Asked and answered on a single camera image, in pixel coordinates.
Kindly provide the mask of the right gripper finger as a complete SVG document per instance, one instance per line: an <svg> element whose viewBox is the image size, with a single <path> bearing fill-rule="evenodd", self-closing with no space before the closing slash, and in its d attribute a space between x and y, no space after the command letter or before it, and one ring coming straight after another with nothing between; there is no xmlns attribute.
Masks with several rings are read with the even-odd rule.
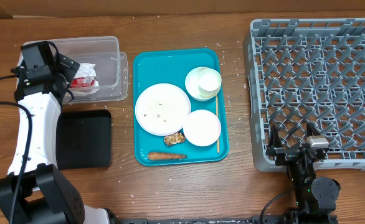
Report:
<svg viewBox="0 0 365 224"><path fill-rule="evenodd" d="M315 128L313 123L306 124L306 136L319 136L320 132Z"/></svg>
<svg viewBox="0 0 365 224"><path fill-rule="evenodd" d="M282 150L282 142L278 135L278 131L276 126L273 124L270 128L270 138L266 150L266 155L268 156L276 156Z"/></svg>

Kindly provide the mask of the white cup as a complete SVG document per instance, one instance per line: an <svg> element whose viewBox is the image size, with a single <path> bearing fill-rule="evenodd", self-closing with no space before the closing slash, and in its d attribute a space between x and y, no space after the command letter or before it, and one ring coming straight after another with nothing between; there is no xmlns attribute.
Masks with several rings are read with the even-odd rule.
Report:
<svg viewBox="0 0 365 224"><path fill-rule="evenodd" d="M222 78L217 70L206 68L199 73L198 78L198 89L201 96L209 98L219 92Z"/></svg>

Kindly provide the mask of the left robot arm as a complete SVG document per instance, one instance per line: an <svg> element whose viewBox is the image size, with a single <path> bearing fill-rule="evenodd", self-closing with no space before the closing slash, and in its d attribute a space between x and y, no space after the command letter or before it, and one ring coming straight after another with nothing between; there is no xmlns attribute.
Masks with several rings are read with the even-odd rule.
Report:
<svg viewBox="0 0 365 224"><path fill-rule="evenodd" d="M23 45L11 103L19 110L17 146L7 176L0 179L0 209L9 223L116 223L107 208L85 205L58 170L56 130L63 98L79 63L48 40Z"/></svg>

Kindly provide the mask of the red snack wrapper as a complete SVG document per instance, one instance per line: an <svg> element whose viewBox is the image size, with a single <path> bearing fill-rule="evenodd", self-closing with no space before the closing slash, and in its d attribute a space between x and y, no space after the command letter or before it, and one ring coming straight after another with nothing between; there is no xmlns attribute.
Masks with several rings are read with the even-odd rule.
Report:
<svg viewBox="0 0 365 224"><path fill-rule="evenodd" d="M70 84L71 88L88 88L91 86L95 86L96 79L93 77L79 77L74 78Z"/></svg>

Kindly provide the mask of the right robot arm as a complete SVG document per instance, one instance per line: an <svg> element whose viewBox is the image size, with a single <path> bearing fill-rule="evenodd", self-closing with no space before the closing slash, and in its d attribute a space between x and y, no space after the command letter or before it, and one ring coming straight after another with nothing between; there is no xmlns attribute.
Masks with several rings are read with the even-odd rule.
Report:
<svg viewBox="0 0 365 224"><path fill-rule="evenodd" d="M306 125L306 133L304 143L284 149L277 128L270 129L266 155L274 157L276 166L287 168L296 198L296 207L271 218L274 223L338 223L337 217L330 213L336 210L341 186L329 177L318 177L313 166L325 158L329 141L311 123Z"/></svg>

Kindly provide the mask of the white printed paper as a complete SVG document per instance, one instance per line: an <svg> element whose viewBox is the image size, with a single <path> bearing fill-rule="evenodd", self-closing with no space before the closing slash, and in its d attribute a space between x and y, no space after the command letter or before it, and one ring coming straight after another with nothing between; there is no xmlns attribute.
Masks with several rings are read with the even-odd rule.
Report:
<svg viewBox="0 0 365 224"><path fill-rule="evenodd" d="M96 77L95 64L81 63L74 78Z"/></svg>

